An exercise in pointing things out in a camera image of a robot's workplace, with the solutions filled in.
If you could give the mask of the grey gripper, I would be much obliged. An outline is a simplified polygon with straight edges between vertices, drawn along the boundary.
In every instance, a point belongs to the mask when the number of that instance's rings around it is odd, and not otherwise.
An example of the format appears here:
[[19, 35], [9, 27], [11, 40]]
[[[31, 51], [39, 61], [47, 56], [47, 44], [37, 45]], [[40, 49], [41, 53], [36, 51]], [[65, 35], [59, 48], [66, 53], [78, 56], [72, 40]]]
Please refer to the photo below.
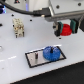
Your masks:
[[[79, 22], [84, 19], [84, 0], [49, 0], [49, 8], [51, 21], [72, 19], [70, 29], [73, 34], [78, 32]], [[62, 33], [62, 23], [54, 23], [53, 29], [54, 34], [59, 37]]]

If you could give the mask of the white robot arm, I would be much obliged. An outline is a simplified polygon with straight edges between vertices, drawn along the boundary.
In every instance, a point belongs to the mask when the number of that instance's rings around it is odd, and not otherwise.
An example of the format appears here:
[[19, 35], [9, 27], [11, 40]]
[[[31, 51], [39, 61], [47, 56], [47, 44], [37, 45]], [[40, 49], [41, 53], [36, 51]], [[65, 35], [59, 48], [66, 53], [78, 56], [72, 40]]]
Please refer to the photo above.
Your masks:
[[50, 16], [47, 21], [53, 22], [56, 36], [75, 34], [84, 19], [84, 0], [28, 0], [29, 10], [46, 9]]

